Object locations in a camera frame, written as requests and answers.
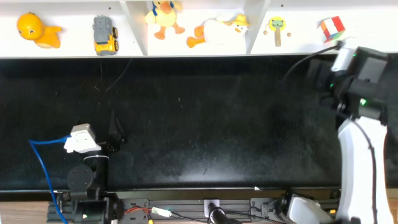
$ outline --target duck's beak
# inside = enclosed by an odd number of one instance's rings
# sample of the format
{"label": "duck's beak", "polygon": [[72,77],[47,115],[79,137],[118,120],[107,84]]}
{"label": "duck's beak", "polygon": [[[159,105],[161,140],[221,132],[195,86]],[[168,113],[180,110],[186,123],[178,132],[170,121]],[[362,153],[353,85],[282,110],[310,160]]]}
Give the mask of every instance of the duck's beak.
{"label": "duck's beak", "polygon": [[169,14],[170,12],[172,12],[172,7],[171,7],[169,1],[162,2],[162,4],[160,4],[160,9],[166,14]]}

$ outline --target blue cable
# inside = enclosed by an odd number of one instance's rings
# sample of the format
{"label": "blue cable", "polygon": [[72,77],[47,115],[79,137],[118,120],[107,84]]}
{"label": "blue cable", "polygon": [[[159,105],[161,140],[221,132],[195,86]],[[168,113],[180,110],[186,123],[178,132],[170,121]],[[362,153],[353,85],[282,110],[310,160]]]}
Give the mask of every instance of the blue cable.
{"label": "blue cable", "polygon": [[55,205],[55,209],[58,213],[58,215],[60,216],[60,218],[62,219],[64,224],[68,224],[68,221],[65,219],[65,217],[62,215],[60,208],[58,207],[57,204],[57,200],[55,199],[55,195],[54,195],[54,190],[52,188],[52,184],[50,181],[50,177],[49,177],[49,173],[47,172],[47,168],[45,168],[44,162],[42,160],[42,158],[40,157],[39,152],[37,152],[37,149],[35,147],[35,145],[45,145],[45,144],[54,144],[54,143],[65,143],[67,141],[67,139],[70,138],[70,136],[65,136],[63,138],[60,138],[58,140],[51,140],[51,141],[33,141],[33,140],[29,140],[29,144],[32,147],[33,151],[35,152],[37,158],[39,159],[40,164],[43,167],[44,170],[44,174],[45,174],[45,178],[47,179],[47,183],[49,184],[49,188],[50,188],[50,193],[51,193],[51,197],[52,200],[54,201],[54,205]]}

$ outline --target green light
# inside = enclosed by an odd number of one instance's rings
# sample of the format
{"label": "green light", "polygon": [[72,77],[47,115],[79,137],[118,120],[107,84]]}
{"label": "green light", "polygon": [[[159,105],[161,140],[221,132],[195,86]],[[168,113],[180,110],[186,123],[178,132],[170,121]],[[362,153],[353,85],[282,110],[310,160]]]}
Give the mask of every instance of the green light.
{"label": "green light", "polygon": [[366,100],[365,100],[365,99],[361,99],[361,100],[359,101],[359,103],[360,103],[362,106],[364,106],[364,105],[366,104]]}

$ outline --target cube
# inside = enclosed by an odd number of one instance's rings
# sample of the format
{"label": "cube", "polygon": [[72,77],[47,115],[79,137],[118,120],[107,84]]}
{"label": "cube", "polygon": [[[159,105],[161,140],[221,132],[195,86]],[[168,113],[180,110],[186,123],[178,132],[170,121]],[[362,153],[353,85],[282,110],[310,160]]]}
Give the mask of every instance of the cube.
{"label": "cube", "polygon": [[346,29],[338,16],[325,19],[317,29],[323,43],[338,39],[345,30]]}

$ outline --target blue scarf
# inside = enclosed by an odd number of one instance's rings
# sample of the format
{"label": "blue scarf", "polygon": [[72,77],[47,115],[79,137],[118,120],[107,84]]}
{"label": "blue scarf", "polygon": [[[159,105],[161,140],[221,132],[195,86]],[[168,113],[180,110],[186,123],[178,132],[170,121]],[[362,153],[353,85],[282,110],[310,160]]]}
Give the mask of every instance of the blue scarf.
{"label": "blue scarf", "polygon": [[[156,6],[155,6],[155,3],[152,1],[152,5],[154,6],[153,8],[152,8],[152,12],[154,13],[154,15],[155,16],[157,16],[157,12],[156,12]],[[170,1],[170,6],[172,7],[172,9],[174,8],[174,4],[173,4],[173,2],[171,2]]]}

